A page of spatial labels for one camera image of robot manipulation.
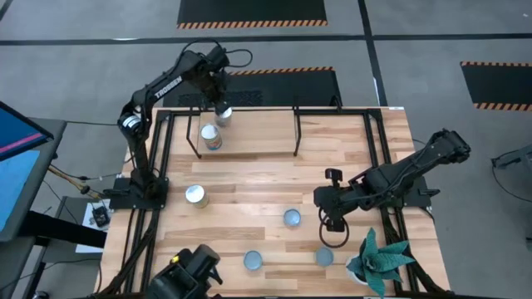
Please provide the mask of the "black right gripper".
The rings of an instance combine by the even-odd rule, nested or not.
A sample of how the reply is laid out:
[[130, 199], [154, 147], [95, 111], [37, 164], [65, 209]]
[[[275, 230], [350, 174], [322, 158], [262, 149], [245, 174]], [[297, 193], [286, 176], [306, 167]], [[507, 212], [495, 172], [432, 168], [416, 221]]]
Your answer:
[[313, 191], [315, 205], [326, 209], [326, 229], [328, 231], [344, 231], [347, 213], [347, 200], [344, 198], [348, 189], [340, 186], [342, 171], [340, 169], [326, 169], [326, 178], [332, 182], [331, 186], [317, 187]]

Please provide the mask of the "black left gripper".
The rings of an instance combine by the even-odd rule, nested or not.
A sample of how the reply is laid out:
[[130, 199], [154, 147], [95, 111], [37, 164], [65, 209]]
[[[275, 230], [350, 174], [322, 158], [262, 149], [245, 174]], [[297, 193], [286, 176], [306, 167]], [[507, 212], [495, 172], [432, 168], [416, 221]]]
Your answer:
[[[224, 94], [227, 86], [227, 72], [224, 68], [207, 71], [202, 70], [199, 79], [199, 89], [204, 94], [208, 102], [215, 105], [214, 112], [216, 115], [221, 114], [221, 103], [224, 100]], [[228, 102], [224, 103], [223, 110], [230, 108]]]

